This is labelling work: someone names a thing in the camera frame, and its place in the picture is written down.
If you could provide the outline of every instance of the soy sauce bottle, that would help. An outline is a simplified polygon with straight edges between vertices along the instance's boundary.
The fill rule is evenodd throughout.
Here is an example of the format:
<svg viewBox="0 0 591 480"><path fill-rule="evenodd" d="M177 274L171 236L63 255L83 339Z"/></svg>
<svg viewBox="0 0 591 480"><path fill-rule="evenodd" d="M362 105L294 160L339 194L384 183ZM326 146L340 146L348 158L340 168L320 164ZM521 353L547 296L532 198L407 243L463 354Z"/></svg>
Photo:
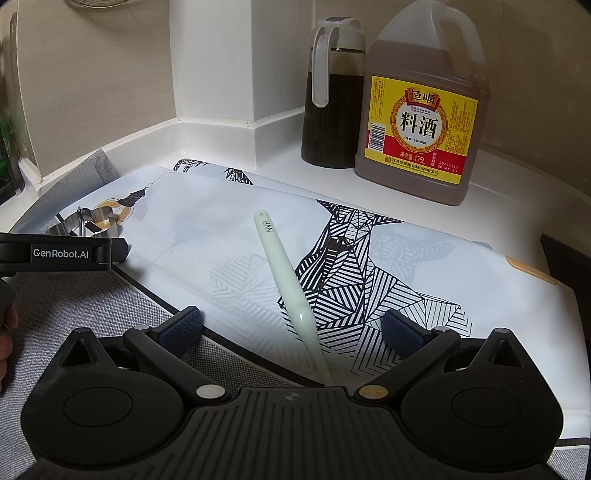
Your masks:
<svg viewBox="0 0 591 480"><path fill-rule="evenodd" d="M330 17L312 32L301 157L355 166L363 99L365 35L356 18Z"/></svg>

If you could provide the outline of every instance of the black panel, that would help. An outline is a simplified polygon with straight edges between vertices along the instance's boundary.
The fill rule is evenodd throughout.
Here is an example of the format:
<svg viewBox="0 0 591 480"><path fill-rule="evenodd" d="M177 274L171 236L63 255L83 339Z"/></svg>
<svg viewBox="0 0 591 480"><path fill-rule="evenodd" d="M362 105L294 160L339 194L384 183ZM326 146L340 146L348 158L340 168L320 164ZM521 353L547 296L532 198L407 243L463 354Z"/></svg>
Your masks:
<svg viewBox="0 0 591 480"><path fill-rule="evenodd" d="M40 460L24 480L558 480L545 465L500 476L429 457L390 410L352 402L344 389L243 388L230 403L194 410L179 436L150 458L104 471Z"/></svg>

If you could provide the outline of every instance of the dark liquid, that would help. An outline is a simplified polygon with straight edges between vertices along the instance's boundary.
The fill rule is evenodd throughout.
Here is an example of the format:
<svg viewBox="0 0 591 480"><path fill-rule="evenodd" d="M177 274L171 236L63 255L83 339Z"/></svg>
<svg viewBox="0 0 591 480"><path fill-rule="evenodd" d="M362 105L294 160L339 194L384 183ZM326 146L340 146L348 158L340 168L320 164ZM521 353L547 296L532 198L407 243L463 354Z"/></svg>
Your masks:
<svg viewBox="0 0 591 480"><path fill-rule="evenodd" d="M354 167L362 100L363 77L331 74L329 104L318 108L312 102L308 72L301 157L321 167Z"/></svg>

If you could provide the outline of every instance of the bottle handle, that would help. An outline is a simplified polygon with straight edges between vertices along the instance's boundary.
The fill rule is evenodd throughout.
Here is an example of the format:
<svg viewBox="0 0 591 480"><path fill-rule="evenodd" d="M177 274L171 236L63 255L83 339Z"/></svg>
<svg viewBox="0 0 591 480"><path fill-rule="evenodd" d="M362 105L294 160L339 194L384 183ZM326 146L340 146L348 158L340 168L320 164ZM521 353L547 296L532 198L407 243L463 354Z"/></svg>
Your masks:
<svg viewBox="0 0 591 480"><path fill-rule="evenodd" d="M312 44L312 102L319 108L329 104L329 57L339 27L332 27L328 32L320 27Z"/></svg>
<svg viewBox="0 0 591 480"><path fill-rule="evenodd" d="M470 20L464 12L460 12L458 9L446 6L443 11L443 20L447 20L450 23L458 26L462 32L464 43L468 51L468 56L472 61L472 72L471 76L477 80L487 80L486 75L486 59L484 56L484 49L480 42L478 30L476 26Z"/></svg>

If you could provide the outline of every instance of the gray fabric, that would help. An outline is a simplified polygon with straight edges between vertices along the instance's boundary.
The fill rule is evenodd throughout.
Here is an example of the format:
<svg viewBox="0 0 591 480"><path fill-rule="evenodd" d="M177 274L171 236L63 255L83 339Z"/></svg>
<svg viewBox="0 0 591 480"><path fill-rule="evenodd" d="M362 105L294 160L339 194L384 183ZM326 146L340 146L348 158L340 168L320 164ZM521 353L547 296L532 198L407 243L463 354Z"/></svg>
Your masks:
<svg viewBox="0 0 591 480"><path fill-rule="evenodd" d="M548 465L564 480L584 480L589 459L589 445L556 447Z"/></svg>
<svg viewBox="0 0 591 480"><path fill-rule="evenodd" d="M6 388L0 396L0 479L14 478L34 459L22 435L22 406L66 336L78 326L97 336L120 335L137 323L155 326L170 315L113 272L19 273L19 325L13 332Z"/></svg>
<svg viewBox="0 0 591 480"><path fill-rule="evenodd" d="M57 223L57 213L116 178L105 152L97 150L33 203L10 233L45 233Z"/></svg>
<svg viewBox="0 0 591 480"><path fill-rule="evenodd" d="M246 362L206 337L201 337L187 350L183 360L225 387L231 394L237 393L245 385L278 388L295 385Z"/></svg>

